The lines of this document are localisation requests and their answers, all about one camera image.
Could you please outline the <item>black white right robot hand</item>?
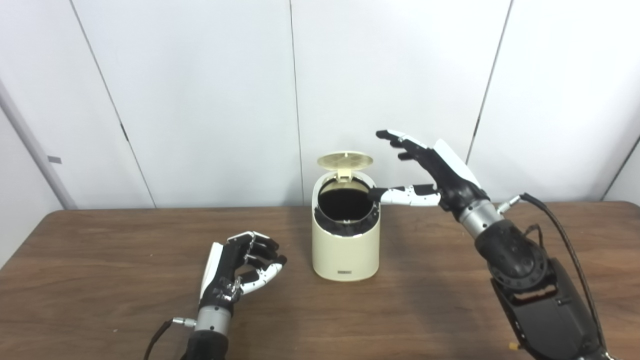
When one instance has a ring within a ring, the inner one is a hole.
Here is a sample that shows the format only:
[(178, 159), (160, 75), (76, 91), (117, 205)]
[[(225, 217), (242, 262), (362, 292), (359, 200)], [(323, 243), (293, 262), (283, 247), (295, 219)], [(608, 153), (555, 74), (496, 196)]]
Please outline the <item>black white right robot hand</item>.
[(378, 139), (389, 141), (398, 150), (401, 161), (415, 161), (433, 178), (433, 184), (396, 187), (373, 187), (368, 192), (371, 201), (386, 205), (432, 207), (438, 205), (460, 222), (473, 204), (489, 201), (477, 178), (448, 144), (439, 139), (427, 146), (405, 133), (385, 129), (375, 133)]

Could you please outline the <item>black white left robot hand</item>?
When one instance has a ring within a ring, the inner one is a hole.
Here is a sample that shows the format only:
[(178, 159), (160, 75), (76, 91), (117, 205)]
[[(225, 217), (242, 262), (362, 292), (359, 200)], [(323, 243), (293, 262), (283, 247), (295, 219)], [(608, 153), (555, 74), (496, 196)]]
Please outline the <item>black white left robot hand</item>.
[(242, 296), (262, 289), (280, 273), (288, 258), (279, 244), (257, 231), (245, 231), (214, 242), (199, 291), (199, 309), (207, 306), (233, 312)]

